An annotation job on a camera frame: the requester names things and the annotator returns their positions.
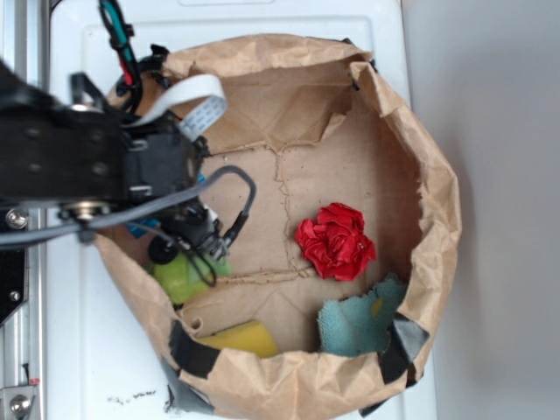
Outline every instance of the ribbon cable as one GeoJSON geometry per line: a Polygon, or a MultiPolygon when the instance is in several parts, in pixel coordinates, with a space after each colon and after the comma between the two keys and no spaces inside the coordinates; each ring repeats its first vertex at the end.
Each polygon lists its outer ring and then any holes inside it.
{"type": "Polygon", "coordinates": [[[194,142],[218,121],[228,108],[220,79],[212,74],[200,74],[173,85],[157,99],[142,118],[125,127],[139,127],[151,123],[175,105],[205,97],[205,101],[178,123],[183,134],[194,142]]]}

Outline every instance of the paper bag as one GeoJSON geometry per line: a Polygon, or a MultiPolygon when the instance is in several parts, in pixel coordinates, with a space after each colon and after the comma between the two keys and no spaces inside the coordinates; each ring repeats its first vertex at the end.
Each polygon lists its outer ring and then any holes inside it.
{"type": "MultiPolygon", "coordinates": [[[[227,113],[205,133],[213,155],[202,171],[239,165],[258,187],[231,248],[234,274],[180,311],[130,257],[136,251],[97,240],[179,407],[267,420],[366,415],[422,377],[456,268],[458,183],[370,59],[347,43],[288,35],[235,38],[167,57],[163,75],[171,81],[215,74],[227,95],[227,113]],[[362,211],[377,247],[378,261],[354,282],[321,279],[293,241],[299,223],[332,202],[362,211]],[[388,350],[356,358],[318,353],[323,303],[366,293],[390,271],[408,291],[388,329],[388,350]],[[250,319],[268,327],[279,355],[261,360],[197,342],[250,319]]],[[[141,111],[162,94],[149,78],[144,85],[141,111]]],[[[246,193],[228,178],[201,198],[227,226],[246,193]]]]}

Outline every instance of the cardboard bottom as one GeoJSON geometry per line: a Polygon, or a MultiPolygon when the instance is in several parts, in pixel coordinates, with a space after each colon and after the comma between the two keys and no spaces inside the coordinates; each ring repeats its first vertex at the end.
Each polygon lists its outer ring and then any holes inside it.
{"type": "MultiPolygon", "coordinates": [[[[421,239],[419,164],[361,92],[350,95],[351,110],[331,122],[344,118],[342,124],[316,145],[223,152],[204,163],[205,174],[239,165],[258,191],[231,248],[234,275],[187,301],[181,312],[195,336],[258,319],[281,352],[314,352],[319,349],[317,314],[326,300],[366,293],[390,271],[409,280],[410,254],[421,239]],[[365,234],[377,249],[378,261],[353,282],[320,278],[293,240],[303,219],[315,219],[321,207],[333,202],[363,212],[365,234]]],[[[244,184],[231,177],[201,199],[229,226],[246,195],[244,184]]]]}

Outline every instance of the yellow sponge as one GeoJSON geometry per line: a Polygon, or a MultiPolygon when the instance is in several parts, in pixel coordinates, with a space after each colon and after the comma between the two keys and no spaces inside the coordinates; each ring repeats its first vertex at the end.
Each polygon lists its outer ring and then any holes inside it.
{"type": "Polygon", "coordinates": [[[235,348],[251,352],[264,359],[278,354],[277,343],[261,321],[249,321],[199,338],[203,344],[215,348],[235,348]]]}

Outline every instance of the fabric flower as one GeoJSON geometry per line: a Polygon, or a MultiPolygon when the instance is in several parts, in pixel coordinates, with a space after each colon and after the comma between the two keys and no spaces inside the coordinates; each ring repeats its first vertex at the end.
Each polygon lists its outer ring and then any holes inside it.
{"type": "Polygon", "coordinates": [[[340,203],[321,207],[316,222],[302,221],[295,239],[321,277],[340,282],[353,281],[377,258],[374,243],[364,235],[361,212],[340,203]]]}

